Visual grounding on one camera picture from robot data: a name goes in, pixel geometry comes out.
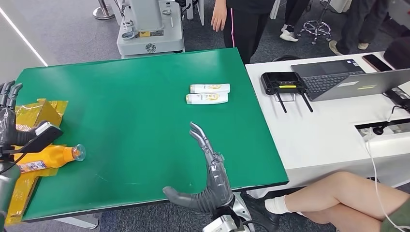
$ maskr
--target green tabletop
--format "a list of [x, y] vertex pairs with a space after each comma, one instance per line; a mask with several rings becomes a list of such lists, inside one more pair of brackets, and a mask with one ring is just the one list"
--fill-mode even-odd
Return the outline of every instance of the green tabletop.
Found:
[[[164, 186], [198, 193], [199, 124], [225, 157], [232, 188], [278, 185], [286, 172], [236, 49], [25, 69], [18, 104], [68, 100], [56, 144], [83, 144], [83, 162], [42, 177], [23, 220], [165, 200]], [[231, 84], [229, 102], [187, 105], [191, 84]]]

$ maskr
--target black shoe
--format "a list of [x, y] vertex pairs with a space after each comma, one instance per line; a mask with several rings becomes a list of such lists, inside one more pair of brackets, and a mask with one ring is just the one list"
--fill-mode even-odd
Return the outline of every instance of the black shoe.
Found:
[[276, 232], [279, 228], [279, 214], [272, 214], [265, 208], [264, 199], [255, 199], [252, 196], [246, 194], [245, 192], [241, 193], [241, 197], [245, 202], [246, 207], [250, 211], [252, 220], [255, 220], [253, 217], [256, 217], [259, 220], [257, 222], [265, 225], [270, 232]]

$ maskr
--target bottle label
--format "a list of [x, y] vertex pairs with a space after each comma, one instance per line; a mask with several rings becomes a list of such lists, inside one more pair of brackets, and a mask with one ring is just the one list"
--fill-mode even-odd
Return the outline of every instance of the bottle label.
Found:
[[201, 100], [202, 101], [216, 101], [219, 98], [218, 93], [206, 93], [206, 94], [201, 94]]
[[19, 164], [18, 167], [20, 168], [20, 171], [22, 173], [30, 172], [30, 171], [36, 171], [36, 170], [41, 170], [41, 169], [46, 169], [47, 166], [42, 162], [41, 160], [39, 161], [34, 161], [30, 163], [23, 163]]
[[219, 89], [221, 85], [205, 85], [205, 89]]

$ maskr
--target bare leg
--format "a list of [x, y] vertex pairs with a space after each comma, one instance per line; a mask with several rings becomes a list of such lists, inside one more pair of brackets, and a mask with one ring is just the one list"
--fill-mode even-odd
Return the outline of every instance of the bare leg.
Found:
[[[381, 202], [387, 214], [398, 209], [410, 195], [378, 184]], [[374, 182], [348, 172], [328, 176], [285, 197], [291, 212], [317, 212], [342, 203], [379, 221], [385, 216], [380, 209]]]
[[304, 212], [319, 224], [332, 223], [341, 232], [379, 232], [381, 222], [343, 204], [319, 212]]

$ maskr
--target stool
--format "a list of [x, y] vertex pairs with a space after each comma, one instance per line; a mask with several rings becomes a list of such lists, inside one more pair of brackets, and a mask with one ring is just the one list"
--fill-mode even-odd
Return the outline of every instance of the stool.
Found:
[[106, 20], [115, 17], [111, 5], [106, 5], [104, 0], [98, 0], [98, 3], [100, 4], [100, 7], [95, 9], [92, 13], [94, 15], [94, 18]]
[[326, 13], [330, 4], [330, 0], [327, 1], [326, 6], [322, 11], [322, 15], [320, 16], [319, 20], [311, 20], [303, 24], [303, 28], [297, 34], [298, 37], [302, 36], [302, 32], [306, 31], [311, 35], [315, 36], [315, 39], [312, 41], [312, 44], [316, 44], [318, 36], [327, 36], [326, 40], [332, 40], [332, 34], [330, 26], [323, 22], [324, 14]]

